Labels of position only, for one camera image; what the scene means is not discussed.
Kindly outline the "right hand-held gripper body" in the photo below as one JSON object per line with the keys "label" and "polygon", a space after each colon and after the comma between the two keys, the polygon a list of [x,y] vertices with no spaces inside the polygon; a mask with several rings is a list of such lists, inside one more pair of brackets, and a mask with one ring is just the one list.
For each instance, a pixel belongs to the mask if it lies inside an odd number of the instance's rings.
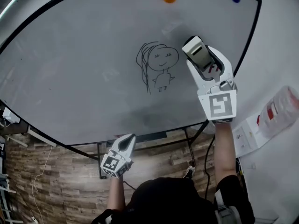
{"label": "right hand-held gripper body", "polygon": [[206,118],[213,123],[229,123],[236,117],[237,87],[232,78],[214,84],[198,94]]}

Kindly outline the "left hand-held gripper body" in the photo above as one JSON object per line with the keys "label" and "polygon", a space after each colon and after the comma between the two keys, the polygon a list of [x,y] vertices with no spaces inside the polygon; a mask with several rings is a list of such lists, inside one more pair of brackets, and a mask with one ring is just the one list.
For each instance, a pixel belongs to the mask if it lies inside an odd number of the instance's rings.
{"label": "left hand-held gripper body", "polygon": [[105,174],[120,179],[132,164],[133,161],[130,157],[126,158],[119,152],[110,149],[107,154],[104,154],[100,167]]}

